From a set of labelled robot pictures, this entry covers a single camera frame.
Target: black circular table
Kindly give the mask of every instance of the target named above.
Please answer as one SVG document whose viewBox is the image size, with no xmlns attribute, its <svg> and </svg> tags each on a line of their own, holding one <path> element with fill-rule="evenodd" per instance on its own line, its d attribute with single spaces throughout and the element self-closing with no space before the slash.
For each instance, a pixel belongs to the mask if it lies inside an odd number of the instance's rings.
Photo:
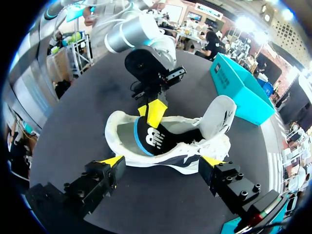
<svg viewBox="0 0 312 234">
<path fill-rule="evenodd" d="M 84 73 L 60 99 L 37 142 L 30 184 L 51 182 L 63 191 L 92 160 L 112 157 L 104 128 L 109 115 L 122 110 L 138 115 L 130 85 L 136 81 L 124 67 L 130 51 L 110 54 Z M 217 96 L 211 62 L 178 51 L 187 74 L 167 91 L 166 116 L 201 117 Z M 269 169 L 261 128 L 235 117 L 227 133 L 232 161 L 254 183 L 268 191 Z M 173 168 L 127 167 L 112 197 L 105 197 L 85 220 L 119 234 L 216 234 L 233 218 L 213 197 L 199 174 L 182 175 Z"/>
</svg>

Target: blue stripe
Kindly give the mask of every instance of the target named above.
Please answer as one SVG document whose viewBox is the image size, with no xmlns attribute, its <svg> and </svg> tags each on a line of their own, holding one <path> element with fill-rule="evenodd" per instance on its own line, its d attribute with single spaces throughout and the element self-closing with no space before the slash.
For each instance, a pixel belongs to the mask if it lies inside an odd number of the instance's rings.
<svg viewBox="0 0 312 234">
<path fill-rule="evenodd" d="M 49 8 L 48 8 L 48 9 L 47 9 L 47 16 L 53 18 L 53 17 L 56 17 L 56 16 L 58 16 L 58 15 L 56 14 L 56 15 L 54 15 L 54 16 L 51 16 L 51 15 L 49 14 Z"/>
<path fill-rule="evenodd" d="M 149 153 L 149 152 L 143 147 L 143 145 L 141 144 L 141 142 L 140 142 L 140 140 L 139 140 L 139 138 L 138 138 L 138 134 L 137 134 L 137 122 L 138 122 L 138 119 L 139 119 L 139 118 L 136 119 L 135 124 L 134 124 L 134 133 L 135 133 L 135 140 L 136 140 L 136 143 L 137 143 L 138 147 L 139 147 L 144 153 L 146 153 L 146 154 L 149 155 L 149 156 L 154 156 L 153 154 Z"/>
</svg>

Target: sneaker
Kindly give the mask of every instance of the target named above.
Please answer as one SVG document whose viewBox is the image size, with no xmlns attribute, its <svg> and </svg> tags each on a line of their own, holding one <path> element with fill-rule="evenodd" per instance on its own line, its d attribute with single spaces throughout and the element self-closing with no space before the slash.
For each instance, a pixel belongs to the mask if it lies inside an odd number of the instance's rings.
<svg viewBox="0 0 312 234">
<path fill-rule="evenodd" d="M 165 165 L 182 174 L 198 172 L 200 156 L 223 160 L 230 149 L 225 133 L 234 119 L 236 105 L 227 96 L 218 96 L 201 118 L 163 117 L 157 129 L 145 117 L 113 112 L 107 120 L 105 138 L 126 165 L 151 167 Z"/>
</svg>

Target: white sneaker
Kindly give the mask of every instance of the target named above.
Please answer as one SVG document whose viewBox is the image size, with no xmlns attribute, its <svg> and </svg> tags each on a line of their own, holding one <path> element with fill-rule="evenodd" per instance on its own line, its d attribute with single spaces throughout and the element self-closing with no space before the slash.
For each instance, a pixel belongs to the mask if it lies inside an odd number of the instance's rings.
<svg viewBox="0 0 312 234">
<path fill-rule="evenodd" d="M 194 140 L 189 144 L 176 142 L 172 149 L 160 155 L 154 156 L 146 151 L 135 136 L 136 123 L 142 117 L 130 116 L 122 111 L 113 112 L 106 123 L 105 137 L 109 147 L 117 156 L 125 156 L 127 166 L 166 165 L 188 175 L 198 172 L 200 156 L 223 160 L 228 155 L 231 144 L 225 133 L 230 129 L 235 111 L 236 105 L 232 99 L 227 96 L 218 96 L 202 118 L 163 117 L 161 125 L 169 131 L 170 139 L 172 139 L 171 135 L 183 133 L 187 135 L 186 132 L 198 131 L 201 134 L 201 140 L 198 142 Z M 155 140 L 154 135 L 152 139 L 148 139 L 148 136 L 150 135 L 146 133 L 147 141 Z"/>
</svg>

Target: blue bin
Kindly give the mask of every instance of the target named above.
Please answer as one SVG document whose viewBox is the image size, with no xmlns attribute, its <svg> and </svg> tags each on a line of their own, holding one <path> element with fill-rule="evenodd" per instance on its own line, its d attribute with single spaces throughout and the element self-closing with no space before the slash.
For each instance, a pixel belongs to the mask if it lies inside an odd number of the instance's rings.
<svg viewBox="0 0 312 234">
<path fill-rule="evenodd" d="M 273 93 L 273 85 L 270 82 L 266 82 L 263 86 L 262 89 L 264 90 L 264 92 L 266 93 L 266 95 L 269 97 L 271 96 L 271 94 Z"/>
<path fill-rule="evenodd" d="M 236 116 L 261 125 L 275 110 L 268 96 L 250 72 L 218 53 L 210 72 L 219 95 L 226 95 L 237 105 Z"/>
<path fill-rule="evenodd" d="M 261 87 L 263 87 L 263 85 L 265 85 L 265 83 L 266 83 L 264 80 L 261 80 L 261 79 L 257 79 L 257 81 Z"/>
</svg>

